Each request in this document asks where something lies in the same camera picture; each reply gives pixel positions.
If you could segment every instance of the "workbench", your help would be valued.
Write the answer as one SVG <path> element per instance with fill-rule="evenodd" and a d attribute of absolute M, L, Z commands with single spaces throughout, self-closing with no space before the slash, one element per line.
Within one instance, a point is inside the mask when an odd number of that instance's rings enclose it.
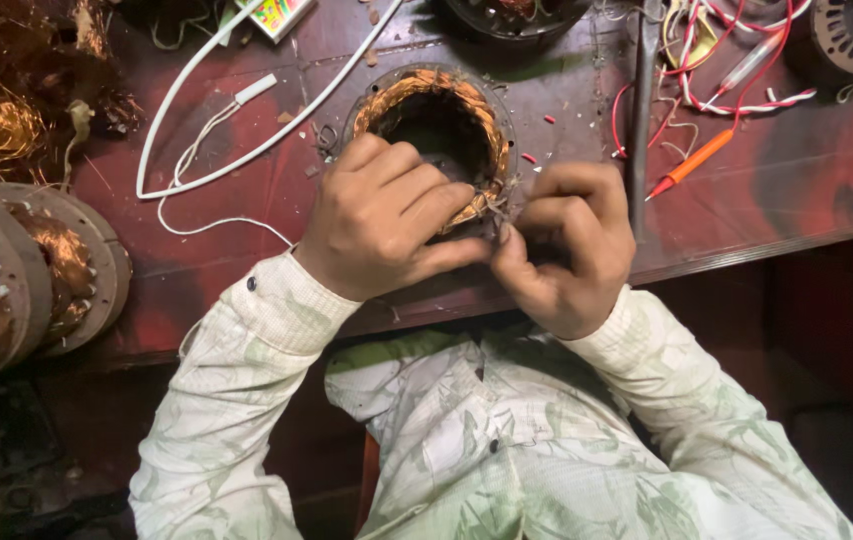
<path fill-rule="evenodd" d="M 157 135 L 147 190 L 166 188 L 176 160 L 207 120 L 231 102 L 234 92 L 267 73 L 274 73 L 278 84 L 205 139 L 189 178 L 260 145 L 280 129 L 278 117 L 295 116 L 324 89 L 372 25 L 367 6 L 360 2 L 319 4 L 279 45 L 257 30 L 241 47 L 242 31 L 235 30 L 228 49 L 217 47 L 199 65 Z M 388 1 L 372 0 L 372 6 L 383 13 Z M 624 14 L 627 6 L 610 3 L 608 12 Z M 342 132 L 350 107 L 373 80 L 411 63 L 440 62 L 496 83 L 495 92 L 512 112 L 514 150 L 536 157 L 538 166 L 569 160 L 615 162 L 612 98 L 633 80 L 636 16 L 615 21 L 594 7 L 554 46 L 521 53 L 451 37 L 430 4 L 414 0 L 401 6 L 374 43 L 378 64 L 370 67 L 361 60 L 309 120 Z M 115 326 L 77 354 L 75 366 L 84 370 L 175 361 L 184 335 L 219 294 L 257 261 L 287 249 L 268 230 L 244 223 L 178 236 L 161 227 L 157 201 L 137 199 L 135 178 L 148 122 L 179 70 L 208 38 L 187 29 L 180 50 L 164 51 L 154 46 L 149 30 L 133 27 L 121 17 L 112 20 L 109 37 L 128 87 L 144 109 L 144 122 L 125 140 L 87 144 L 74 167 L 74 185 L 76 195 L 116 229 L 129 250 L 133 279 Z M 738 58 L 745 50 L 735 40 L 725 42 L 717 52 L 721 60 L 697 69 L 694 91 L 712 95 L 712 85 L 724 68 L 732 66 L 722 56 Z M 767 87 L 780 96 L 804 89 L 803 82 L 780 63 L 757 82 L 746 102 L 765 99 Z M 731 94 L 724 99 L 735 99 L 737 92 Z M 621 105 L 623 117 L 628 117 L 628 102 Z M 653 104 L 651 132 L 669 106 Z M 678 121 L 698 124 L 699 144 L 729 127 L 729 120 L 681 110 Z M 556 123 L 545 122 L 544 115 L 555 117 Z M 625 124 L 620 132 L 627 133 Z M 668 129 L 662 141 L 685 147 L 690 135 L 688 129 Z M 273 150 L 227 177 L 170 198 L 164 217 L 183 230 L 246 216 L 299 240 L 328 166 L 315 144 L 310 121 L 304 122 Z M 654 145 L 647 165 L 648 187 L 679 161 L 673 150 Z M 525 182 L 535 177 L 533 167 L 520 161 Z M 646 284 L 851 238 L 853 97 L 836 104 L 834 96 L 821 94 L 772 115 L 748 117 L 730 144 L 682 184 L 649 202 L 644 241 L 637 246 L 630 283 Z M 341 335 L 515 308 L 485 267 L 436 276 L 381 300 L 368 301 L 343 326 Z"/>

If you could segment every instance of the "finger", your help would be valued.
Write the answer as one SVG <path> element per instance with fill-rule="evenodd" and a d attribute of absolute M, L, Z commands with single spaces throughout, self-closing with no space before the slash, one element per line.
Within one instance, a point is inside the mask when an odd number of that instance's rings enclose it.
<path fill-rule="evenodd" d="M 569 249 L 573 273 L 580 275 L 596 268 L 595 256 L 603 246 L 603 228 L 582 198 L 548 197 L 529 202 L 516 218 L 516 228 L 525 233 L 559 231 Z"/>
<path fill-rule="evenodd" d="M 389 142 L 372 133 L 362 133 L 343 149 L 333 168 L 343 172 L 359 171 L 388 148 L 390 148 Z"/>
<path fill-rule="evenodd" d="M 422 162 L 420 153 L 412 144 L 397 142 L 374 157 L 359 173 L 370 186 L 381 187 L 409 173 Z"/>
<path fill-rule="evenodd" d="M 410 204 L 400 221 L 410 238 L 424 243 L 473 200 L 474 187 L 468 183 L 436 185 Z"/>
<path fill-rule="evenodd" d="M 549 299 L 553 294 L 552 286 L 527 260 L 527 242 L 509 222 L 504 222 L 499 228 L 499 248 L 492 255 L 490 269 L 521 307 L 529 306 L 538 299 Z"/>
<path fill-rule="evenodd" d="M 490 261 L 492 252 L 490 242 L 481 238 L 466 238 L 422 246 L 420 251 L 417 251 L 417 263 L 409 276 L 408 285 L 468 264 L 487 263 Z"/>
<path fill-rule="evenodd" d="M 537 177 L 530 199 L 558 195 L 584 197 L 605 227 L 628 224 L 624 180 L 615 166 L 571 161 L 547 167 Z"/>
<path fill-rule="evenodd" d="M 423 197 L 428 191 L 450 183 L 447 175 L 440 169 L 424 163 L 403 176 L 387 183 L 379 191 L 377 197 L 381 197 L 386 208 L 396 209 L 396 214 L 401 215 Z"/>

